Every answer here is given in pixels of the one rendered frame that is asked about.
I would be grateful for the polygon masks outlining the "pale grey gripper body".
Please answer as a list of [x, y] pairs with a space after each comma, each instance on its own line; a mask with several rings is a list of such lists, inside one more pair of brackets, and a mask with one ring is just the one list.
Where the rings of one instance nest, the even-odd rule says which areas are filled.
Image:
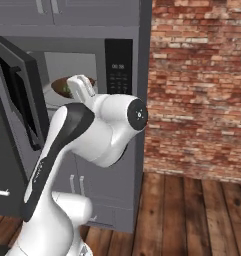
[[95, 95], [92, 84], [85, 75], [74, 75], [68, 78], [67, 85], [77, 102], [87, 103]]

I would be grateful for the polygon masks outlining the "brown bowl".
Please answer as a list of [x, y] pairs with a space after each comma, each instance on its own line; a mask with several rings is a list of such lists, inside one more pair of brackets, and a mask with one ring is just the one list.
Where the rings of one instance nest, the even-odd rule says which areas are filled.
[[[70, 78], [70, 77], [63, 77], [63, 78], [59, 78], [59, 79], [55, 80], [55, 81], [51, 84], [51, 87], [52, 87], [52, 89], [53, 89], [57, 94], [59, 94], [60, 96], [65, 97], [65, 98], [69, 98], [69, 99], [74, 99], [74, 98], [72, 97], [72, 94], [70, 94], [70, 95], [69, 95], [70, 97], [68, 97], [68, 96], [64, 93], [64, 91], [63, 91], [64, 85], [67, 85], [67, 79], [68, 79], [68, 78]], [[96, 81], [95, 81], [93, 78], [90, 78], [90, 77], [87, 77], [87, 78], [90, 80], [90, 82], [91, 82], [91, 84], [92, 84], [92, 87], [93, 87], [93, 89], [94, 89], [94, 85], [95, 85]]]

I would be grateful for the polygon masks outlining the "black microwave oven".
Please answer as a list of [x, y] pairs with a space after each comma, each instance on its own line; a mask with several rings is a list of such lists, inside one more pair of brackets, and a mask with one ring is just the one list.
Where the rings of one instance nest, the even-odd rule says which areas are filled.
[[91, 78], [96, 93], [132, 94], [131, 39], [31, 38], [27, 53], [37, 61], [49, 114], [73, 102], [52, 88], [73, 75]]

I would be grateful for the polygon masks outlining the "black microwave door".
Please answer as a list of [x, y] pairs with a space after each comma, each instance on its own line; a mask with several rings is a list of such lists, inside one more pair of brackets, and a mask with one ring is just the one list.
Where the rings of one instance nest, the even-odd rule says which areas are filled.
[[42, 149], [49, 119], [36, 60], [0, 36], [0, 68], [31, 148]]

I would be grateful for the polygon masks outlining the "grey upper cupboard door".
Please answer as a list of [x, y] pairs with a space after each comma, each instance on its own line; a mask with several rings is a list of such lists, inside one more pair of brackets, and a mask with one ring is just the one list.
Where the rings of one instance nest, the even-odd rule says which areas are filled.
[[39, 14], [36, 0], [0, 0], [0, 25], [52, 25], [50, 0], [42, 0]]
[[136, 26], [139, 23], [139, 0], [57, 0], [58, 25]]

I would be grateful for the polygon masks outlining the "grey cupboard door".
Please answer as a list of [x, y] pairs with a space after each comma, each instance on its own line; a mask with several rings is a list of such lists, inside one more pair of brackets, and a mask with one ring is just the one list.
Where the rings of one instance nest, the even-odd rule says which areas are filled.
[[139, 0], [57, 0], [58, 25], [136, 26], [139, 23]]
[[135, 140], [122, 158], [108, 168], [76, 156], [79, 178], [84, 176], [85, 196], [93, 206], [89, 226], [121, 232], [133, 230]]
[[72, 153], [67, 153], [60, 165], [57, 177], [53, 184], [53, 190], [57, 192], [71, 193], [70, 175], [77, 175], [75, 157]]
[[39, 14], [36, 0], [0, 0], [0, 25], [52, 25], [50, 0], [42, 0]]

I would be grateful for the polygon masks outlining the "grey lower cupboard door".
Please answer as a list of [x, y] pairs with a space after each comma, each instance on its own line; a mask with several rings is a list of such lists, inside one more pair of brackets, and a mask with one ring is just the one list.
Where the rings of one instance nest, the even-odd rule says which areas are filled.
[[77, 175], [75, 157], [72, 153], [67, 153], [60, 165], [57, 177], [53, 184], [53, 190], [57, 192], [71, 193], [70, 175]]
[[89, 226], [121, 232], [133, 230], [135, 140], [122, 158], [108, 168], [76, 156], [79, 178], [84, 176], [85, 196], [93, 206]]

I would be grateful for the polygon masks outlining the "dark grey drawer cabinet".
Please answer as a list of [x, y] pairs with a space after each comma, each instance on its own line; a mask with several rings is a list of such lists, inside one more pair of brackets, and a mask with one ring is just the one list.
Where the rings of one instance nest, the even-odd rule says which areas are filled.
[[20, 204], [27, 178], [0, 98], [0, 190], [10, 196], [0, 196], [0, 215], [20, 217]]

